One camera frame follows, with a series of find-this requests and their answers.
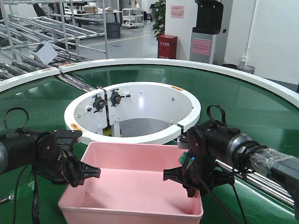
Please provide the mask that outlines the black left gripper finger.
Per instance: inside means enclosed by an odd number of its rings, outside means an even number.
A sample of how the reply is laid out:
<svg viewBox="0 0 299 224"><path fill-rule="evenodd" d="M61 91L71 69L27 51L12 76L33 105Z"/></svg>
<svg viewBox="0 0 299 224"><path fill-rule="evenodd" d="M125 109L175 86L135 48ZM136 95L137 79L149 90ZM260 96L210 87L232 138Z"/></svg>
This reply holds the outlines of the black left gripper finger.
<svg viewBox="0 0 299 224"><path fill-rule="evenodd" d="M63 176L61 184L70 184L72 187L77 187L78 185L84 185L85 179L100 177L100 168L78 161L73 152L69 155L62 150L61 163L61 174Z"/></svg>

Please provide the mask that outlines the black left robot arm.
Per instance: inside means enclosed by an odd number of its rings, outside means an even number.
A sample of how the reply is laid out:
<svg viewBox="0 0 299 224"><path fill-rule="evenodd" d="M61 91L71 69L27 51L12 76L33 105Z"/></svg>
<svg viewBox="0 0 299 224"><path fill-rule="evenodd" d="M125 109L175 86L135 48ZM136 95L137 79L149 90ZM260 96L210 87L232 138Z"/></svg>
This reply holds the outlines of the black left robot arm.
<svg viewBox="0 0 299 224"><path fill-rule="evenodd" d="M31 164L36 174L53 184L83 185L85 179L100 177L100 168L79 161L73 151L80 142L80 130L55 130L52 133L18 129L0 137L0 172L7 173Z"/></svg>

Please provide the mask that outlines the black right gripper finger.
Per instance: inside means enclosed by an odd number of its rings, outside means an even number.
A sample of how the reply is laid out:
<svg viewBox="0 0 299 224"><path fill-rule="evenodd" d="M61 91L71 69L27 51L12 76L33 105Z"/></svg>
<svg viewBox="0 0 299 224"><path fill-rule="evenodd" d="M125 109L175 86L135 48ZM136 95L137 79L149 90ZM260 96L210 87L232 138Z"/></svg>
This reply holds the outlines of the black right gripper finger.
<svg viewBox="0 0 299 224"><path fill-rule="evenodd" d="M186 170L187 196L194 197L195 191L199 190L201 196L210 194L214 187L224 184L234 184L234 176L228 172L220 171L214 164L203 165L193 163Z"/></svg>
<svg viewBox="0 0 299 224"><path fill-rule="evenodd" d="M171 169L164 169L163 171L163 181L173 180L180 184L186 184L186 181L183 176L183 168L176 167Z"/></svg>

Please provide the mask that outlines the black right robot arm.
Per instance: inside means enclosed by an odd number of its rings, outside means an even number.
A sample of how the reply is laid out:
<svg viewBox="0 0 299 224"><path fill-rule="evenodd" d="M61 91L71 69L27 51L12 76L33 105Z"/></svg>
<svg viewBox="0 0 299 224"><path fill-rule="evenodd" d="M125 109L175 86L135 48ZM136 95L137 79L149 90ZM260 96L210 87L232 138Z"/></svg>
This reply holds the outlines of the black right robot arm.
<svg viewBox="0 0 299 224"><path fill-rule="evenodd" d="M188 197L197 190L209 193L232 223L228 210L212 192L213 187L234 185L234 176L258 173L281 185L294 201L295 217L299 217L299 160L254 141L238 128L220 121L205 121L187 131L189 150L180 158L180 167L165 169L163 180L183 185Z"/></svg>

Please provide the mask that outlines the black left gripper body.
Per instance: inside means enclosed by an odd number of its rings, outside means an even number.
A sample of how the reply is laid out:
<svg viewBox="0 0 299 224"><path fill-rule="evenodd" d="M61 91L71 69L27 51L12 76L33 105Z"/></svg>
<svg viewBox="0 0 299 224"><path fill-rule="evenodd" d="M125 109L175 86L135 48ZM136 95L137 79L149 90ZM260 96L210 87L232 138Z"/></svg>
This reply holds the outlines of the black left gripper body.
<svg viewBox="0 0 299 224"><path fill-rule="evenodd" d="M32 162L35 172L53 184L82 185L80 165L73 152L79 143L80 130L55 130L44 132L37 139L37 153Z"/></svg>

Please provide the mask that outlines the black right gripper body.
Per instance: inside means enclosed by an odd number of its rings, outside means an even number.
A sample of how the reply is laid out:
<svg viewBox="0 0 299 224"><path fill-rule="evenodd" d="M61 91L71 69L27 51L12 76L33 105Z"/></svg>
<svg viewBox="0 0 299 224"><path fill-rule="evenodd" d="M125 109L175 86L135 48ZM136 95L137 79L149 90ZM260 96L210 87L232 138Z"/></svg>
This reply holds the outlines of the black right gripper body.
<svg viewBox="0 0 299 224"><path fill-rule="evenodd" d="M186 132L189 150L179 169L179 179L185 189L212 189L215 158L207 149L207 134L213 126L204 121Z"/></svg>

